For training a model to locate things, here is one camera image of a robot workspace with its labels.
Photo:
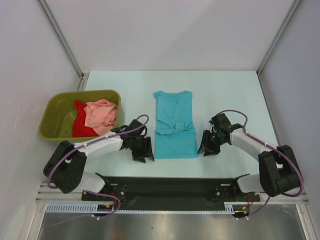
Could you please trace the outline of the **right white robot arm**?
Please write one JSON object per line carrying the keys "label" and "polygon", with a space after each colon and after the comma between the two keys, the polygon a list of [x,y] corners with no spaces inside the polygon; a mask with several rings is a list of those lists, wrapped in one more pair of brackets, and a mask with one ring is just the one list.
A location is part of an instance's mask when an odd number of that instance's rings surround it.
{"label": "right white robot arm", "polygon": [[249,192],[292,198],[303,193],[304,180],[289,146],[273,146],[237,123],[204,130],[198,153],[205,157],[218,155],[224,144],[241,149],[258,162],[258,174],[239,177],[237,184],[230,188],[235,200],[242,201]]}

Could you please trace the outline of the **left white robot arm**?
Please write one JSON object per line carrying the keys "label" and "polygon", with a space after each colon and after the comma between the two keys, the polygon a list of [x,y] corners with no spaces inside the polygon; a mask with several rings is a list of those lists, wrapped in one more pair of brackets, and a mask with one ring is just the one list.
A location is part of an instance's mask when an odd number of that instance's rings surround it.
{"label": "left white robot arm", "polygon": [[111,188],[99,173],[86,172],[86,164],[108,153],[124,149],[131,150],[133,161],[154,161],[152,141],[147,132],[148,129],[144,125],[123,125],[90,141],[62,141],[43,169],[43,174],[48,180],[48,188],[59,189],[64,194],[75,190],[93,192],[98,199],[107,199]]}

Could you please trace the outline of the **turquoise t shirt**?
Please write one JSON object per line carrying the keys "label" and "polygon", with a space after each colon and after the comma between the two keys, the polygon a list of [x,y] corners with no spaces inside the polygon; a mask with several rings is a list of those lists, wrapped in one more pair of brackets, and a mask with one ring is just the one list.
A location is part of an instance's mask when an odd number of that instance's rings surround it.
{"label": "turquoise t shirt", "polygon": [[155,98],[155,158],[193,159],[198,156],[193,123],[193,93],[157,91]]}

